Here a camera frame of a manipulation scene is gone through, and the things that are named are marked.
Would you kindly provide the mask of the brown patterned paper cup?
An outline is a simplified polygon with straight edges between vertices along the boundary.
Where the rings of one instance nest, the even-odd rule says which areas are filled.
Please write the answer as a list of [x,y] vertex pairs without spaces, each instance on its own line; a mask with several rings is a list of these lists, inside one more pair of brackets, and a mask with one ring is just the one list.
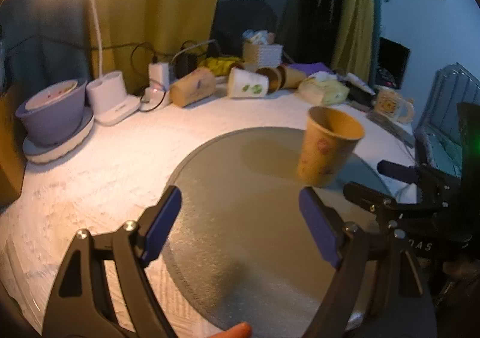
[[350,114],[325,106],[310,108],[298,176],[309,186],[323,188],[335,179],[364,137],[363,125]]

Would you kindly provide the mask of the brown paper cup lying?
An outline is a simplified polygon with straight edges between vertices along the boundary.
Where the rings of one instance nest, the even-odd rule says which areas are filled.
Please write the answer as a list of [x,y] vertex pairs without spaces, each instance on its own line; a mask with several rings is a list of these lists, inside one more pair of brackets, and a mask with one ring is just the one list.
[[210,97],[216,91],[216,76],[206,67],[199,67],[177,80],[170,88],[170,98],[181,108]]
[[256,73],[267,77],[267,94],[275,93],[281,88],[281,73],[277,67],[261,67]]
[[278,71],[281,75],[280,89],[297,89],[298,86],[307,78],[307,75],[299,70],[289,66],[278,66]]

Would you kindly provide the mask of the brown paper cup lying left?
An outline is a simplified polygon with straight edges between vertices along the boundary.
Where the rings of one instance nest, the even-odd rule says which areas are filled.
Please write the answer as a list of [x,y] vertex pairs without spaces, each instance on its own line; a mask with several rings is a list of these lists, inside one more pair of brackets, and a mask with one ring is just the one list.
[[216,91],[216,76],[206,67],[199,67],[177,80],[170,88],[170,98],[181,108],[210,97]]

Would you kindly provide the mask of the grey bed headboard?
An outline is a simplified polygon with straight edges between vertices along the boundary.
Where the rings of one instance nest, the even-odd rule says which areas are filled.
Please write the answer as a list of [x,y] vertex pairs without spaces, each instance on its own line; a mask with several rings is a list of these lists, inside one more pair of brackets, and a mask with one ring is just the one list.
[[414,131],[417,161],[457,178],[462,148],[457,105],[479,103],[479,79],[459,63],[438,70]]

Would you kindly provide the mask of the white bear mug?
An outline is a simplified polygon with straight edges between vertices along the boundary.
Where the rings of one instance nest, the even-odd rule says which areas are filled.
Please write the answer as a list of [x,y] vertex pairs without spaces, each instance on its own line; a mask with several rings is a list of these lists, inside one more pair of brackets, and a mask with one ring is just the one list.
[[373,110],[401,124],[411,123],[415,116],[413,103],[387,87],[380,87]]

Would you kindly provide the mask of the round grey heating mat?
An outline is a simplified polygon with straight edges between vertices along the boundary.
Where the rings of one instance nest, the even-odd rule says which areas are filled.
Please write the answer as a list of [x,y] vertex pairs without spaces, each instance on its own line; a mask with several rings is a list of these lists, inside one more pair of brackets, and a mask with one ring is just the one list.
[[162,255],[183,297],[209,323],[250,323],[257,337],[299,337],[334,268],[299,209],[304,133],[248,128],[201,145],[169,182],[181,211]]

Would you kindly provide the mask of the black television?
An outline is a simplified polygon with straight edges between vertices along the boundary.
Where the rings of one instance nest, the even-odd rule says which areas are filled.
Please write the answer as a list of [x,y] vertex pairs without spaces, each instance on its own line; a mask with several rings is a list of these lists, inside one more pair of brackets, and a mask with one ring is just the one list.
[[394,90],[401,89],[409,55],[409,48],[385,37],[381,37],[379,41],[375,84]]

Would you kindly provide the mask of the green tissue pack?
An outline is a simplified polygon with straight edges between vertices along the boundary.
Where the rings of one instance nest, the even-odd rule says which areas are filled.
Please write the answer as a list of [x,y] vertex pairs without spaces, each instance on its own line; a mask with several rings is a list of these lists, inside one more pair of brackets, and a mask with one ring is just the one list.
[[329,106],[345,102],[349,91],[335,74],[318,71],[300,83],[297,94],[310,105]]

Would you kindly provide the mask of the yellow curtain right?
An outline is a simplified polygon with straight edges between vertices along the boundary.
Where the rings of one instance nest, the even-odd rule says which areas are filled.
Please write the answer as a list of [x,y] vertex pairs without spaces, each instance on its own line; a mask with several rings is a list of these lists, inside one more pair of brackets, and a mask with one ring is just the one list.
[[374,0],[343,0],[332,67],[368,82],[374,34]]

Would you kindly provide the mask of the yellow curtain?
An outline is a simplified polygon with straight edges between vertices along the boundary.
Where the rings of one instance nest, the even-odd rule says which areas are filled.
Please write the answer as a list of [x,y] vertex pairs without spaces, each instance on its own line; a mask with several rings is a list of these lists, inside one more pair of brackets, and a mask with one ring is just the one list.
[[210,37],[217,0],[96,0],[103,71],[121,71],[128,93],[148,85],[152,55],[168,60],[185,41]]
[[343,0],[332,67],[368,82],[374,34],[374,0]]

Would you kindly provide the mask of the purple cloth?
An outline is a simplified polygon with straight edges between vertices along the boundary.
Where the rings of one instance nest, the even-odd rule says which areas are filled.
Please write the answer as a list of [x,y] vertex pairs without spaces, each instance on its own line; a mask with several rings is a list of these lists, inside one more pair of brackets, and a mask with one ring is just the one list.
[[333,72],[331,69],[329,69],[328,66],[323,64],[322,62],[316,62],[316,63],[294,63],[290,64],[289,68],[302,71],[304,72],[307,76],[310,76],[312,74],[316,74],[319,71],[326,72],[328,74],[332,74]]

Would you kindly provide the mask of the white woven basket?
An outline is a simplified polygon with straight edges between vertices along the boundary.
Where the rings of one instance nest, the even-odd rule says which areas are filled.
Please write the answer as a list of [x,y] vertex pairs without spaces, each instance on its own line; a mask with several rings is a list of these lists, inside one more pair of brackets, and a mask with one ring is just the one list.
[[242,58],[244,62],[258,67],[277,67],[281,64],[283,46],[281,44],[243,43]]

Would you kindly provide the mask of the purple bowl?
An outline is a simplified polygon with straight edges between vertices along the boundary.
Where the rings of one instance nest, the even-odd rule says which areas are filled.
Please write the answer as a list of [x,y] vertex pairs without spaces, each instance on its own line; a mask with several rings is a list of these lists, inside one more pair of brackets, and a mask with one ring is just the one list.
[[50,85],[24,101],[16,118],[28,138],[49,146],[66,141],[79,127],[85,108],[87,80],[64,80]]

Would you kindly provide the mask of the yellow cloth item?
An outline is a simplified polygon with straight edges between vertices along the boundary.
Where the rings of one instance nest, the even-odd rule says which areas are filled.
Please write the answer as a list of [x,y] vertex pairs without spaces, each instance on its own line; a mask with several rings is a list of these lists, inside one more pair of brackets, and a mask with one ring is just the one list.
[[202,60],[198,67],[204,67],[210,70],[215,76],[226,76],[229,74],[233,64],[242,62],[241,58],[237,57],[210,57]]

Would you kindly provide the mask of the yellow curtain left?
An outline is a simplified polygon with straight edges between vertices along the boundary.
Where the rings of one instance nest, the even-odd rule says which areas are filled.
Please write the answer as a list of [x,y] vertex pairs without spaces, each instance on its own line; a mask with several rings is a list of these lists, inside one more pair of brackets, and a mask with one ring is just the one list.
[[217,0],[96,0],[103,71],[121,71],[128,93],[148,85],[152,55],[168,60],[185,41],[210,37]]

